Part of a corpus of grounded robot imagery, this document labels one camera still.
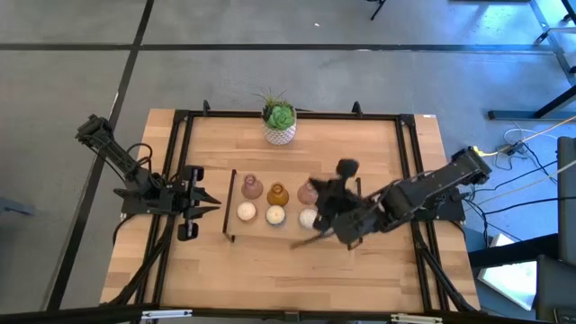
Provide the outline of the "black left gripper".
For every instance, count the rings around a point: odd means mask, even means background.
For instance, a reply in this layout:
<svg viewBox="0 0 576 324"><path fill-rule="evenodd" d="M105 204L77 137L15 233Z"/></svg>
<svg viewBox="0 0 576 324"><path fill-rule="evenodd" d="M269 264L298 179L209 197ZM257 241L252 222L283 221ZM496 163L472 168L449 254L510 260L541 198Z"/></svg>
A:
<svg viewBox="0 0 576 324"><path fill-rule="evenodd" d="M219 206L199 206L199 202L221 204L221 202L208 194L204 187L197 187L196 183L202 181L204 169L202 166L187 165L169 179L172 189L176 189L172 202L172 212L169 218L176 222L181 216L184 222L177 225L176 237L179 241L196 239L198 225L194 219L200 219L205 213L217 211Z"/></svg>

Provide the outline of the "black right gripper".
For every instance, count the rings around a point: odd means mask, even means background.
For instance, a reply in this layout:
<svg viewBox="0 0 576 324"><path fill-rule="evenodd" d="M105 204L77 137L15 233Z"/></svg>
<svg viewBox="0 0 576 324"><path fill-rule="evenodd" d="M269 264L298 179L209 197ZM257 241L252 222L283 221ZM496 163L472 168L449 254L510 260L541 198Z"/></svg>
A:
<svg viewBox="0 0 576 324"><path fill-rule="evenodd" d="M310 184L318 195L315 202L317 216L313 223L318 234L292 243L290 249L301 248L334 235L342 244L351 246L356 241L362 241L366 234L375 232L376 210L382 202L382 192L362 197L348 190L347 180L356 175L358 168L356 160L340 159L336 178L310 178Z"/></svg>

